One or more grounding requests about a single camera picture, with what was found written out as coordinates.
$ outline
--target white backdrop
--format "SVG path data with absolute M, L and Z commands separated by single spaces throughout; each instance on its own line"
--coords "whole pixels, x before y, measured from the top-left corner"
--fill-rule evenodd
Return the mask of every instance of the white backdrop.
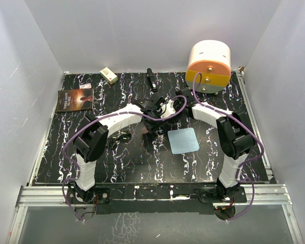
M 25 0 L 63 71 L 185 71 L 216 39 L 245 66 L 280 0 Z
M 275 177 L 305 241 L 305 0 L 282 1 L 245 73 Z
M 23 0 L 0 0 L 0 243 L 30 178 L 63 72 Z

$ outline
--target gray wall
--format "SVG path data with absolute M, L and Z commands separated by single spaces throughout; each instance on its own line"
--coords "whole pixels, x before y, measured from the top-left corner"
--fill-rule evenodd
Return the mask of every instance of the gray wall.
M 29 180 L 63 72 L 22 0 L 0 0 L 0 243 Z
M 287 185 L 305 240 L 305 1 L 282 1 L 245 81 L 274 175 Z
M 245 66 L 280 0 L 25 0 L 63 71 L 184 71 L 191 48 L 225 42 Z

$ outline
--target light blue square cloth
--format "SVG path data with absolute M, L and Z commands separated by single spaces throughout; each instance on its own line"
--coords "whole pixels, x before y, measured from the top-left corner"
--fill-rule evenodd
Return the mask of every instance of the light blue square cloth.
M 168 131 L 173 154 L 185 154 L 199 150 L 199 143 L 193 128 Z

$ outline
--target small box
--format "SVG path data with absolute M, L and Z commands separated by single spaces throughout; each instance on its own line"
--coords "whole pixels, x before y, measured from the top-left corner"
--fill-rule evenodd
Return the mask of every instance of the small box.
M 117 76 L 112 71 L 110 71 L 108 67 L 102 69 L 100 73 L 109 84 L 114 84 L 117 82 Z

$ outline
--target black marble table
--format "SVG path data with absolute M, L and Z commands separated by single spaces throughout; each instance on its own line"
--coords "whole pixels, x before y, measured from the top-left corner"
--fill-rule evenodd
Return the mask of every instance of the black marble table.
M 62 148 L 79 129 L 84 116 L 104 115 L 137 99 L 147 99 L 152 92 L 144 73 L 118 74 L 118 82 L 109 85 L 100 74 L 71 74 L 63 80 L 63 89 L 77 89 L 79 85 L 91 83 L 94 88 L 94 109 L 79 112 L 56 113 L 53 118 L 45 150 L 34 185 L 61 184 L 69 176 L 75 176 L 75 167 L 62 157 Z M 157 73 L 159 94 L 172 98 L 175 91 L 186 86 L 185 73 Z M 244 99 L 235 73 L 229 85 L 218 95 L 199 94 L 202 101 L 229 110 L 246 110 Z M 106 153 L 97 161 L 95 179 L 97 183 L 158 183 L 158 182 L 216 182 L 222 166 L 224 153 L 219 145 L 217 130 L 212 126 L 190 118 L 183 118 L 168 130 L 194 128 L 200 149 L 182 155 L 173 155 L 167 131 L 160 128 L 153 135 L 142 134 L 143 124 L 125 128 L 130 131 L 129 143 L 120 143 L 115 150 L 106 148 Z M 257 146 L 249 157 L 258 155 Z M 75 156 L 70 146 L 68 154 Z M 244 166 L 242 175 L 255 182 L 268 181 L 262 160 Z

